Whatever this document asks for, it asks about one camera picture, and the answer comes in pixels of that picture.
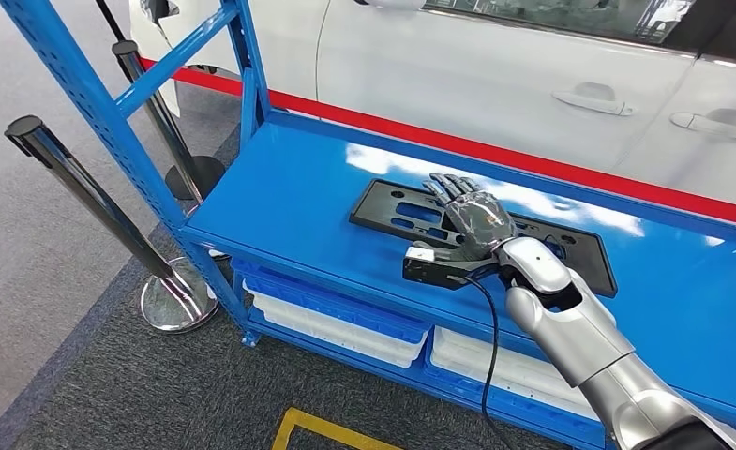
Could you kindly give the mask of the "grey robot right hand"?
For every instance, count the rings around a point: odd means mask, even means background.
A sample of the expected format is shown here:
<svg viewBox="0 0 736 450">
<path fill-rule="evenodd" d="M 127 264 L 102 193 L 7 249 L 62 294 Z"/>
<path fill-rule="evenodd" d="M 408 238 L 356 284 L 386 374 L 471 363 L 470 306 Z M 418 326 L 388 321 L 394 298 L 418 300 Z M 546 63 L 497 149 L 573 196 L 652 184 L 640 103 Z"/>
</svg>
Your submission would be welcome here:
<svg viewBox="0 0 736 450">
<path fill-rule="evenodd" d="M 466 261 L 490 257 L 518 230 L 500 201 L 472 178 L 451 173 L 431 173 L 422 185 L 444 208 L 445 215 L 462 236 L 458 249 Z"/>
</svg>

